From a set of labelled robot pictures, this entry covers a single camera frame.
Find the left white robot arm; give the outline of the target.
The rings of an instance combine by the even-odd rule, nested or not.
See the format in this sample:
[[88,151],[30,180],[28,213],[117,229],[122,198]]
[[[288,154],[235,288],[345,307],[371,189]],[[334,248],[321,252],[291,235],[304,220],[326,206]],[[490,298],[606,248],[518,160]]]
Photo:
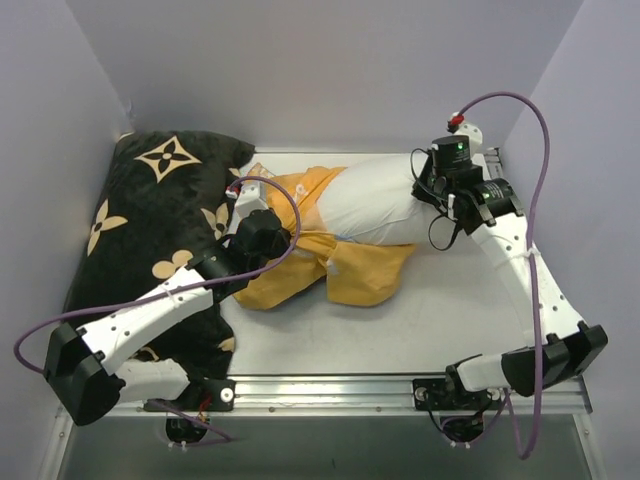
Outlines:
[[139,299],[88,309],[94,321],[64,321],[51,333],[43,377],[78,426],[120,403],[166,400],[180,411],[202,399],[198,378],[172,359],[135,354],[185,319],[242,290],[291,254],[300,232],[270,209],[254,210],[230,238],[194,257]]

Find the white pillow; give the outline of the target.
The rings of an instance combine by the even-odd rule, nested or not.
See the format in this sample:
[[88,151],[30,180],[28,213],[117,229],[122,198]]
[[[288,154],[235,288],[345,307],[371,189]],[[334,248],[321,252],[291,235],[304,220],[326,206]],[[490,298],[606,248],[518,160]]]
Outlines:
[[425,243],[437,210],[412,195],[410,156],[384,155],[349,166],[320,195],[326,229],[341,240],[397,246]]

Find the blue and yellow pillowcase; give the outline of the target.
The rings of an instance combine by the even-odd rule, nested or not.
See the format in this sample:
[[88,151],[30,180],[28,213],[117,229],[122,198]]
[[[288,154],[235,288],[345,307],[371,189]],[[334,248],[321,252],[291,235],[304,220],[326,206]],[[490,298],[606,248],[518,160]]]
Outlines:
[[303,173],[275,176],[260,164],[254,176],[269,178],[294,199],[302,220],[294,252],[234,295],[244,308],[272,309],[317,281],[326,281],[327,298],[337,304],[372,307],[392,297],[414,244],[371,245],[341,240],[324,226],[317,202],[341,167],[312,167]]

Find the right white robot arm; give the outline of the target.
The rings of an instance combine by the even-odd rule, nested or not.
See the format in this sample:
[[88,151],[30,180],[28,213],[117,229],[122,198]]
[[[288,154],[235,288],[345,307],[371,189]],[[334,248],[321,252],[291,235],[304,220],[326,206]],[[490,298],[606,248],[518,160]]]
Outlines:
[[413,196],[432,205],[486,255],[515,310],[524,344],[501,354],[477,354],[446,369],[446,402],[465,409],[480,391],[509,389],[531,397],[581,375],[608,343],[600,325],[588,325],[569,303],[541,253],[511,185],[487,180],[471,159],[466,135],[432,141],[414,175]]

